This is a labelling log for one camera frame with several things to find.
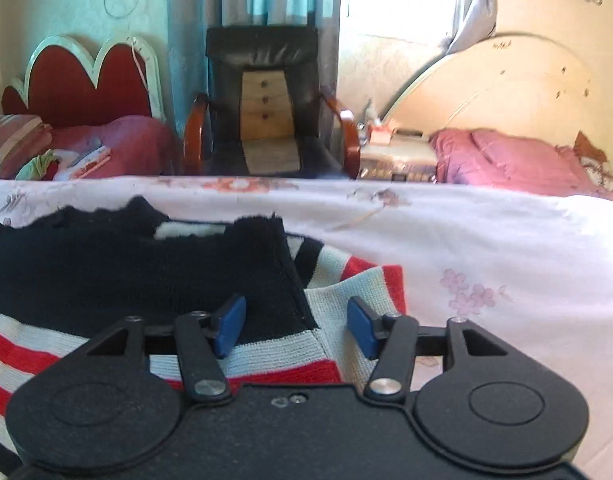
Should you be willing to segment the striped knit sweater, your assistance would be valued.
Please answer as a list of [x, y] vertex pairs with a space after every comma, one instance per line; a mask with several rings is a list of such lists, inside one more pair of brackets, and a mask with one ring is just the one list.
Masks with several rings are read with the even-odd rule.
[[0, 220], [0, 479], [20, 464], [6, 405], [30, 378], [122, 318], [169, 325], [236, 294], [247, 318], [222, 362], [233, 387], [359, 385], [371, 365], [345, 330], [349, 298], [380, 314], [406, 309], [399, 266], [289, 234], [277, 217], [176, 222], [136, 197], [21, 228]]

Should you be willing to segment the pink floral bed quilt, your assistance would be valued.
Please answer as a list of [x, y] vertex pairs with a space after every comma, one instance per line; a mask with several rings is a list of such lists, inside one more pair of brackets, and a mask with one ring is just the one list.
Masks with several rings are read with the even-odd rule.
[[143, 197], [174, 228], [282, 218], [291, 252], [319, 241], [306, 297], [317, 330], [250, 344], [229, 377], [285, 378], [369, 363], [342, 333], [344, 297], [423, 325], [459, 316], [573, 382], [591, 422], [575, 456], [613, 479], [613, 202], [468, 185], [253, 178], [0, 180], [0, 221], [20, 228], [64, 207], [116, 209]]

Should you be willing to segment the bedside table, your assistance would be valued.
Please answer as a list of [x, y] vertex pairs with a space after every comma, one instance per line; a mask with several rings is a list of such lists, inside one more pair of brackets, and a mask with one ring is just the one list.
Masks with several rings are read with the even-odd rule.
[[358, 179], [434, 183], [436, 168], [436, 152], [421, 133], [395, 131], [361, 147]]

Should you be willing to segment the pink pillow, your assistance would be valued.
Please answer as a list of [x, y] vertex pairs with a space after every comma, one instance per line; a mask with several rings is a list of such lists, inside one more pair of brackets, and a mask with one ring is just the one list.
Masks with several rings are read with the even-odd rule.
[[546, 196], [598, 196], [599, 187], [568, 146], [493, 129], [443, 129], [430, 138], [441, 183]]

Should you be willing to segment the maroon blanket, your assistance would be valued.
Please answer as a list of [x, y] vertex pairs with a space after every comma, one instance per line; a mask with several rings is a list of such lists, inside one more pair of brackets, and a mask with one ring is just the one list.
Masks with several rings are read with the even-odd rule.
[[172, 174], [177, 159], [177, 137], [160, 120], [124, 116], [103, 126], [77, 126], [52, 130], [50, 148], [88, 152], [101, 144], [110, 159], [85, 179], [157, 177]]

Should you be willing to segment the lotion bottle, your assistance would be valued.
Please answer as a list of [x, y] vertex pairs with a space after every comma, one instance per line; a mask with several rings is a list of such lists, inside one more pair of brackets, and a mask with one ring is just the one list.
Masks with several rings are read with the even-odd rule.
[[372, 100], [368, 101], [364, 109], [364, 125], [366, 127], [379, 127], [381, 125], [381, 119]]

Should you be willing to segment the cream arched headboard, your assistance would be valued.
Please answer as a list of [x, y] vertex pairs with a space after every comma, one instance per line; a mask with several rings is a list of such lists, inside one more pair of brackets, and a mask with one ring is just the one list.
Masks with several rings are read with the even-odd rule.
[[384, 119], [426, 136], [444, 128], [488, 128], [553, 145], [572, 145], [581, 132], [613, 167], [608, 96], [591, 66], [562, 44], [506, 35], [429, 66]]

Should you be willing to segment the red heart-shaped headboard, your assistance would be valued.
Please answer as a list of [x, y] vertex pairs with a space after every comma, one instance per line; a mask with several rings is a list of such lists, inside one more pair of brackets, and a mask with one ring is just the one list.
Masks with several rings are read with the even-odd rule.
[[45, 38], [0, 104], [6, 114], [37, 115], [58, 129], [124, 116], [165, 119], [157, 53], [130, 35], [110, 38], [95, 55], [71, 37]]

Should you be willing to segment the grey tied curtain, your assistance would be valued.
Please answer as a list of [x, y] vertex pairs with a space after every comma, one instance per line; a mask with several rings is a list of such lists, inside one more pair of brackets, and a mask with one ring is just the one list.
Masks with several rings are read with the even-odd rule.
[[492, 36], [497, 23], [497, 0], [456, 0], [453, 36], [445, 53], [454, 54]]

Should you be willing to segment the teal curtain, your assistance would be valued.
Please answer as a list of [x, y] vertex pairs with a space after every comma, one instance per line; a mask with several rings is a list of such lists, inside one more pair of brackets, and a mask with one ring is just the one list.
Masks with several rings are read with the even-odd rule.
[[224, 29], [237, 51], [264, 36], [314, 29], [319, 81], [337, 87], [341, 0], [168, 0], [168, 61], [172, 122], [182, 132], [200, 92], [209, 91], [207, 33]]

